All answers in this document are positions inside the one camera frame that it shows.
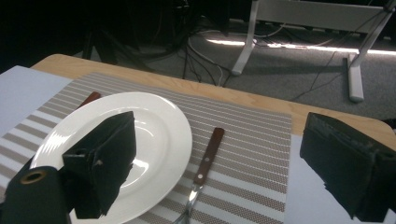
fork handle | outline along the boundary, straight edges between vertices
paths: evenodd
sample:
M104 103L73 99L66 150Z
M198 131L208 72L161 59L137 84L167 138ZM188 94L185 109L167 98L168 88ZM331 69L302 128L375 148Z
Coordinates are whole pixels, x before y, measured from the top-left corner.
M207 178L207 173L209 173L210 166L212 165L213 160L216 157L216 153L218 152L219 145L224 135L224 129L215 128L210 138L209 144L207 145L204 157L201 160L201 164L199 165L198 172L194 178L194 184L202 186Z

white plate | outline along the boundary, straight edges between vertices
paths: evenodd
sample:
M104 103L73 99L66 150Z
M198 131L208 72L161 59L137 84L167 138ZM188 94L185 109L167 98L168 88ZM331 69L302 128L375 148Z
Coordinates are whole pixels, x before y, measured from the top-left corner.
M191 155L190 124L181 110L161 96L126 92L110 95L74 111L44 139L31 168L64 166L62 154L104 119L134 111L136 157L107 216L73 223L122 223L138 217L163 199L186 169Z

metal stand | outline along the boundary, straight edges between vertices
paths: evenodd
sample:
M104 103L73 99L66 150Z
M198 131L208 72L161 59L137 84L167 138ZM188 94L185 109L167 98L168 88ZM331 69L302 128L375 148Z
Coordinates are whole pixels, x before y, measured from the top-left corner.
M247 41L232 73L242 71L253 50L256 20L274 21L326 29L352 31L368 34L357 57L350 56L348 63L349 98L354 102L363 101L360 64L367 51L373 46L385 24L389 20L396 0L389 0L384 7L340 5L290 0L254 0L251 6Z

wooden table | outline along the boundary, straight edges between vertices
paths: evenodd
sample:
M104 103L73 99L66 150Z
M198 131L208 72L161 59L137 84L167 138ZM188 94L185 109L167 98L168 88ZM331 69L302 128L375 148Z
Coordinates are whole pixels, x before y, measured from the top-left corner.
M180 78L165 77L111 64L87 61L61 54L51 55L32 66L32 68L72 79L87 75L91 72L100 72L114 77L126 78L149 86L209 97L239 105L288 113L291 114L292 117L292 133L297 135L303 135L307 114L309 112L315 112L340 119L346 124L373 137L382 144L396 150L396 136L394 132L387 124L376 119L350 115L310 105L296 104L293 102L278 100L243 91L215 87Z

placemat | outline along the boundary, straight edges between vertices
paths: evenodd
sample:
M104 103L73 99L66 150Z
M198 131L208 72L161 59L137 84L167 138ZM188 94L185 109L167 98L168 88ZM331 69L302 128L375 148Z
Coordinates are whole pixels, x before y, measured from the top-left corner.
M37 151L47 133L92 92L103 96L144 91L161 95L186 115L192 131L188 167L174 189L128 223L172 223L183 211L192 179L215 127L226 130L191 223L283 223L290 158L288 114L191 96L92 73L72 81L0 138L0 178L9 181ZM0 195L5 187L0 187Z

